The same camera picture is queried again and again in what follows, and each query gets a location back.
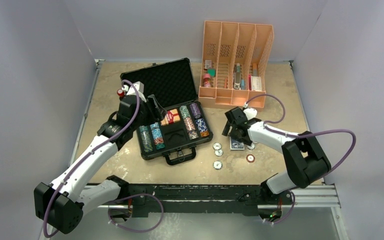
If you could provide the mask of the black aluminium base frame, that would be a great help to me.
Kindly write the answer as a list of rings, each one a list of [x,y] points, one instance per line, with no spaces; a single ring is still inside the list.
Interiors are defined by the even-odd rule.
[[[131,211],[136,218],[149,213],[242,214],[278,220],[290,207],[334,208],[340,205],[333,186],[310,185],[277,195],[264,195],[260,185],[190,185],[129,183],[130,190],[146,193],[127,201],[107,202],[98,207]]]

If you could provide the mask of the black poker case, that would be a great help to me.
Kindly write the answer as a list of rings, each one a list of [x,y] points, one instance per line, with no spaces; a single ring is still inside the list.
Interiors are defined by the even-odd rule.
[[[179,112],[179,122],[165,126],[162,126],[161,122],[159,122],[165,148],[156,149],[150,125],[145,125],[148,126],[149,136],[152,140],[152,152],[144,151],[140,130],[138,129],[136,131],[140,154],[144,160],[148,161],[158,157],[164,157],[166,163],[170,166],[185,163],[196,157],[197,146],[212,140],[214,134],[205,116],[202,105],[198,101],[198,92],[195,88],[192,66],[188,58],[181,58],[160,64],[154,63],[152,66],[123,72],[120,75],[120,79],[128,80],[132,83],[142,82],[144,84],[143,94],[146,97],[155,95],[158,103],[165,109],[165,114],[172,109],[177,109],[179,112],[180,106],[187,106],[198,134],[197,139],[191,140],[189,138],[184,119]],[[201,111],[201,118],[204,119],[208,127],[209,135],[206,137],[201,137],[198,131],[195,123],[196,119],[190,109],[190,104],[192,103],[198,104]]]

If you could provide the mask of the blue red green chip row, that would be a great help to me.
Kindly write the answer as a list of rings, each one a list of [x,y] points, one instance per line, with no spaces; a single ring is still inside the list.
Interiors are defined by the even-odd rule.
[[[161,130],[159,128],[154,128],[151,130],[151,133],[152,133],[152,137],[153,137],[156,149],[157,150],[164,149],[166,146],[164,143]]]

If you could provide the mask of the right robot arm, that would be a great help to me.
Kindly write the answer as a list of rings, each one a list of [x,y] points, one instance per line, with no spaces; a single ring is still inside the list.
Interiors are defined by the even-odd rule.
[[[225,112],[225,116],[227,122],[222,135],[248,147],[252,144],[263,144],[283,155],[286,170],[273,175],[260,185],[260,196],[268,204],[278,200],[285,191],[306,188],[332,168],[320,143],[309,131],[299,134],[270,128],[256,118],[255,112],[249,108],[235,107]]]

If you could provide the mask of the red white poker chip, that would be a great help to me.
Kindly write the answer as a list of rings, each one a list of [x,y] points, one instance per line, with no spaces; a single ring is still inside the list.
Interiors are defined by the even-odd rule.
[[[255,160],[256,160],[256,158],[255,158],[255,156],[254,156],[253,154],[248,154],[248,155],[246,156],[246,161],[247,161],[248,163],[254,163]]]

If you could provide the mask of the green white chip row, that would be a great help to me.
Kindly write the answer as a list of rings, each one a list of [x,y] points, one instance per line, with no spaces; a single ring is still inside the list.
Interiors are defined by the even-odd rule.
[[[184,120],[186,118],[191,118],[188,107],[186,105],[182,105],[179,107],[179,113]]]

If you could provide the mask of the navy orange chip row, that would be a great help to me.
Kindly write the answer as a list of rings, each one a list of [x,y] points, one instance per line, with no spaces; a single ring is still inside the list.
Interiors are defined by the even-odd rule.
[[[207,137],[210,134],[209,129],[203,118],[196,119],[195,124],[198,128],[201,137]]]

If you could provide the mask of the purple chip row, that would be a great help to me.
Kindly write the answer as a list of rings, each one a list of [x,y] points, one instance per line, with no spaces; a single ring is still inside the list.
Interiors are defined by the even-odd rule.
[[[202,113],[200,108],[196,102],[189,105],[191,113],[195,119],[200,119],[202,117]]]

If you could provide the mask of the red black small bottle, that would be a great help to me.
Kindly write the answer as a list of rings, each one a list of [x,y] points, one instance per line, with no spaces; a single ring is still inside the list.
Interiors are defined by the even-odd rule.
[[[125,92],[122,89],[118,89],[116,93],[120,98],[123,98],[125,96]]]

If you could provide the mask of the dark green 50 chip stack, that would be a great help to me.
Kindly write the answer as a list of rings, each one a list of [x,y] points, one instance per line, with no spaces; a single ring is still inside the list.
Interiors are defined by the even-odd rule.
[[[140,135],[144,138],[149,136],[149,128],[148,126],[142,125],[139,127]]]

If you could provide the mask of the blue playing card deck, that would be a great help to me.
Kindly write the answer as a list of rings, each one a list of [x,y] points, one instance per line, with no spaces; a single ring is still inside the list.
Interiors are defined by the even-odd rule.
[[[230,138],[229,139],[229,148],[231,151],[244,151],[245,145],[240,141],[237,141],[233,138]]]

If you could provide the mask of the pink tape roll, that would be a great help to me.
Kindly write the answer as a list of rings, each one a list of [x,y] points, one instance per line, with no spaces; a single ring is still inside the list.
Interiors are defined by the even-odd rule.
[[[211,75],[209,73],[205,73],[202,77],[202,86],[206,88],[211,88]]]

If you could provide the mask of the white blue 10 chip stack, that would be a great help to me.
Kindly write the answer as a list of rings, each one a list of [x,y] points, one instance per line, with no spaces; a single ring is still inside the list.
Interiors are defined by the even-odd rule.
[[[160,123],[159,122],[155,122],[155,123],[151,124],[149,127],[150,127],[152,132],[161,131],[160,130]]]

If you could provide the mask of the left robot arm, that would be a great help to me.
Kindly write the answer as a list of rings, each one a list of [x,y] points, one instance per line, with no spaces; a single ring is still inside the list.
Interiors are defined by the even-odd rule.
[[[140,126],[162,120],[165,110],[153,94],[144,97],[133,93],[120,98],[118,111],[112,113],[97,132],[89,147],[51,183],[39,183],[34,191],[35,214],[43,221],[42,234],[51,238],[69,234],[82,217],[98,206],[145,197],[133,193],[127,181],[109,176],[102,183],[85,189],[95,173],[132,139]]]

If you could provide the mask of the red playing card deck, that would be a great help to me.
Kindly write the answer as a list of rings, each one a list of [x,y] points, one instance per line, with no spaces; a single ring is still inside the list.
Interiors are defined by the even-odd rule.
[[[181,116],[179,114],[179,111],[174,108],[171,110],[168,110],[166,112],[166,115],[164,116],[163,120],[160,122],[162,126],[167,126],[170,124],[177,123],[181,120]]]

